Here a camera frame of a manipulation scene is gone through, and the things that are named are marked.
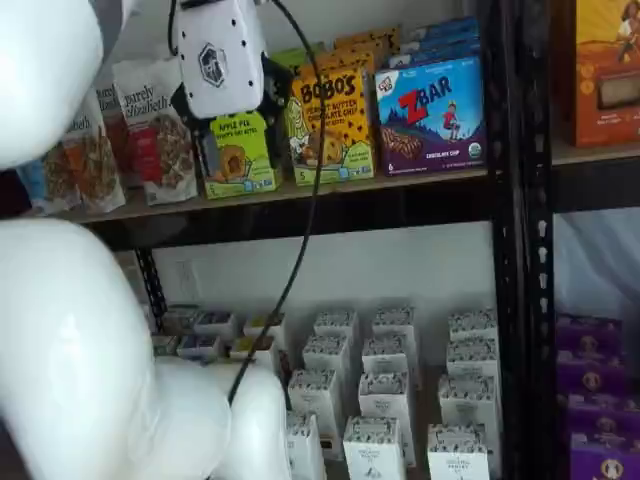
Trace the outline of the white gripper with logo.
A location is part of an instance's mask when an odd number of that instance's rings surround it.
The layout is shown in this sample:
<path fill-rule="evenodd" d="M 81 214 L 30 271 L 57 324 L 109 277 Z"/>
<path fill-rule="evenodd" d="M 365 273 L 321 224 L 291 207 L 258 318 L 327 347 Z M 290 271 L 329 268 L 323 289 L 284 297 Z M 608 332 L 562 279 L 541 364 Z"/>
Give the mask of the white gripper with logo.
<path fill-rule="evenodd" d="M 171 104 L 191 132 L 202 173 L 213 174 L 218 162 L 210 119 L 257 107 L 270 166 L 281 167 L 290 155 L 285 120 L 293 74 L 264 53 L 256 4 L 180 1 L 177 40 L 183 82 Z"/>

